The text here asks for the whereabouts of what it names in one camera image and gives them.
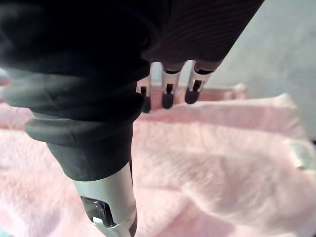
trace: pink towel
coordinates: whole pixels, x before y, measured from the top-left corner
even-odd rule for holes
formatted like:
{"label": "pink towel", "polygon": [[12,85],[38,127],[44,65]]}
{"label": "pink towel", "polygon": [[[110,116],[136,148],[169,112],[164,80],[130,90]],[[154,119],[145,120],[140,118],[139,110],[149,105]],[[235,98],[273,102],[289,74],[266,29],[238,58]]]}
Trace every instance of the pink towel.
{"label": "pink towel", "polygon": [[[30,116],[0,104],[1,228],[15,237],[101,237],[46,145],[21,130]],[[287,96],[142,115],[132,151],[136,236],[311,237],[316,178],[295,167],[285,141],[307,141]]]}

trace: gray wall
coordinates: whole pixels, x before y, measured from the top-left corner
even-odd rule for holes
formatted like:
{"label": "gray wall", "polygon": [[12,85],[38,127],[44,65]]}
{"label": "gray wall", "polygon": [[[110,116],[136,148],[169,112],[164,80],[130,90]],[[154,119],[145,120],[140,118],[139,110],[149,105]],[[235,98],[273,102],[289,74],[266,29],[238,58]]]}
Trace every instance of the gray wall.
{"label": "gray wall", "polygon": [[[188,74],[186,65],[181,85]],[[239,82],[252,98],[289,93],[316,139],[316,0],[265,1],[207,86]]]}

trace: fuzzy fabric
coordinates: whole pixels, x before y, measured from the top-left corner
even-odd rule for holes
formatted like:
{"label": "fuzzy fabric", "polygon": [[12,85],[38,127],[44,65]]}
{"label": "fuzzy fabric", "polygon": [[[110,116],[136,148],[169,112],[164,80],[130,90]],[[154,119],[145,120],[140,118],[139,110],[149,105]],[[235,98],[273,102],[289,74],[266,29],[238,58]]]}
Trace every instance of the fuzzy fabric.
{"label": "fuzzy fabric", "polygon": [[[0,103],[0,227],[15,237],[103,236],[46,144],[22,130],[31,116]],[[136,236],[313,236],[316,178],[295,167],[286,141],[313,149],[286,95],[141,115],[132,150]]]}

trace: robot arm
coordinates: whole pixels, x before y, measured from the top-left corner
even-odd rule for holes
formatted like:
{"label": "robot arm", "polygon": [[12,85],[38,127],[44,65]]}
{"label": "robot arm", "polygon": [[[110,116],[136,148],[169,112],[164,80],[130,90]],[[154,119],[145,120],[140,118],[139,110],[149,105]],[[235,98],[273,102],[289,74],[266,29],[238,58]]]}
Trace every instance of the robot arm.
{"label": "robot arm", "polygon": [[132,123],[143,106],[136,83],[150,71],[140,59],[147,27],[117,1],[30,2],[0,3],[4,99],[32,110],[26,132],[47,143],[96,227],[132,237]]}

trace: black rubber fingertip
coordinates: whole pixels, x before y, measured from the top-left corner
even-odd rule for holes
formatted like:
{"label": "black rubber fingertip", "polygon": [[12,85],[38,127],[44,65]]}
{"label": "black rubber fingertip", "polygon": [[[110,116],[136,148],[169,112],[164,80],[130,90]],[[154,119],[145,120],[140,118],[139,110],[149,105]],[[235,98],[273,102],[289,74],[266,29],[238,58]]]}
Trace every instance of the black rubber fingertip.
{"label": "black rubber fingertip", "polygon": [[144,99],[145,99],[145,103],[144,103],[144,107],[143,107],[143,112],[149,113],[150,110],[152,109],[150,96],[144,96]]}
{"label": "black rubber fingertip", "polygon": [[199,97],[199,92],[190,91],[189,89],[187,89],[184,100],[187,104],[191,105],[191,104],[194,104],[198,100],[198,97]]}
{"label": "black rubber fingertip", "polygon": [[134,220],[133,224],[129,228],[129,233],[130,233],[131,237],[135,236],[136,230],[137,230],[137,214],[136,214],[136,217],[135,217],[135,220]]}
{"label": "black rubber fingertip", "polygon": [[162,107],[165,109],[170,109],[173,106],[173,94],[163,94],[162,95]]}

